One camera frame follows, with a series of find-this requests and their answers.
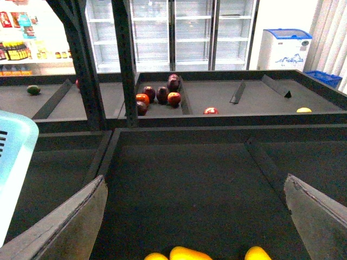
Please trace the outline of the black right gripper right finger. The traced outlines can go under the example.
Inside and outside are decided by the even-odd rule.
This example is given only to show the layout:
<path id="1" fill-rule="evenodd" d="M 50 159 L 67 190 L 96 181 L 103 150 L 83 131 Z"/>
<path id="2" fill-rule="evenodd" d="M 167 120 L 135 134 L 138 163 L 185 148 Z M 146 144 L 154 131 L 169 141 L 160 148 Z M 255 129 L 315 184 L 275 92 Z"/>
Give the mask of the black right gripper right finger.
<path id="1" fill-rule="evenodd" d="M 291 174 L 284 193 L 310 258 L 346 259 L 346 206 Z"/>

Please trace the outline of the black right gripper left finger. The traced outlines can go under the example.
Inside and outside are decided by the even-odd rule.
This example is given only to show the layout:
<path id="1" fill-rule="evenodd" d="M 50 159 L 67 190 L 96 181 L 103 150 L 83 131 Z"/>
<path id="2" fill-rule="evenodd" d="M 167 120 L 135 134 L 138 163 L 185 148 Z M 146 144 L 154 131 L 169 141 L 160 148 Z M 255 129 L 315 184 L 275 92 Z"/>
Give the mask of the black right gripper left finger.
<path id="1" fill-rule="evenodd" d="M 1 247 L 1 259 L 89 259 L 104 217 L 104 176 Z"/>

